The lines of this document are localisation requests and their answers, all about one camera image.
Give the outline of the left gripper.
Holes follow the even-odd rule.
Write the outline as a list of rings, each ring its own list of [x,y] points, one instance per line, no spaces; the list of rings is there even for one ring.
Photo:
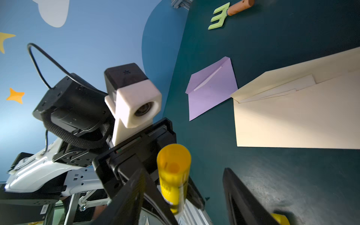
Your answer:
[[[161,194],[157,155],[177,144],[170,120],[162,119],[95,158],[93,166],[110,198],[96,225],[179,225]],[[205,210],[205,201],[188,179],[187,197]]]

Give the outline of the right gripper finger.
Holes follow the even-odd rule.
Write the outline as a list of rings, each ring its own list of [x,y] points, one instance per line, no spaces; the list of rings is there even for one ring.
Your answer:
[[[224,170],[223,187],[231,225],[278,224],[230,168]]]

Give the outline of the yellow glue stick cap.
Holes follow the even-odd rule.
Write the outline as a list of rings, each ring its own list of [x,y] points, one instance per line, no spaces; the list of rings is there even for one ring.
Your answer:
[[[290,225],[290,222],[285,215],[275,213],[272,213],[271,215],[280,225]]]

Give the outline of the yellow glue stick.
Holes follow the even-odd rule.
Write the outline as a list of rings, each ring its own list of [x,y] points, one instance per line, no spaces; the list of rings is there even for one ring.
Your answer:
[[[184,210],[190,167],[191,155],[183,145],[167,145],[157,155],[161,194],[174,215]]]

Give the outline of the cream yellow envelope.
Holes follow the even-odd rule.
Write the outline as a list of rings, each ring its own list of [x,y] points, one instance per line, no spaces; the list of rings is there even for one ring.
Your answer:
[[[360,147],[359,48],[267,71],[232,98],[239,147]]]

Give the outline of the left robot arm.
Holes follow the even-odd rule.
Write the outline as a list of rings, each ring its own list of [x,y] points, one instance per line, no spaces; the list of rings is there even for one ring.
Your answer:
[[[40,101],[33,115],[57,140],[14,161],[1,185],[3,224],[50,224],[61,197],[70,198],[66,225],[77,211],[100,205],[105,210],[92,225],[211,224],[192,181],[176,214],[164,199],[157,156],[176,134],[170,120],[153,122],[161,93],[141,72],[105,78],[107,93],[70,74]]]

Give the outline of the purple envelope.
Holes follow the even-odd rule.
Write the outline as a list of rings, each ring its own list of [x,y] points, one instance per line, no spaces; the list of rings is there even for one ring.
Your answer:
[[[231,59],[221,60],[191,75],[185,93],[188,96],[189,120],[228,100],[238,90]]]

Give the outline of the green toy garden fork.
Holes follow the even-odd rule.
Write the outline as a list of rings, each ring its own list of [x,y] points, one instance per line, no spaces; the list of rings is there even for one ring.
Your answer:
[[[211,18],[212,24],[208,27],[208,30],[222,27],[227,17],[234,16],[246,9],[251,8],[254,3],[254,0],[242,0],[233,5],[228,2],[221,7],[216,8],[213,11],[214,16]]]

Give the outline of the aluminium mounting rail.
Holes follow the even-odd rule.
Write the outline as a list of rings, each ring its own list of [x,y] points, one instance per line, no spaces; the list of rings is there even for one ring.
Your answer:
[[[177,221],[179,225],[213,225],[208,213],[195,207],[189,200],[186,200],[184,210]]]

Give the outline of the left aluminium frame post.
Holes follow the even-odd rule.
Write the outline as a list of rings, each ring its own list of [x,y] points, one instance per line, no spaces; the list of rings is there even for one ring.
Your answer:
[[[192,2],[193,0],[171,0],[171,6],[175,9],[185,8],[189,10]]]

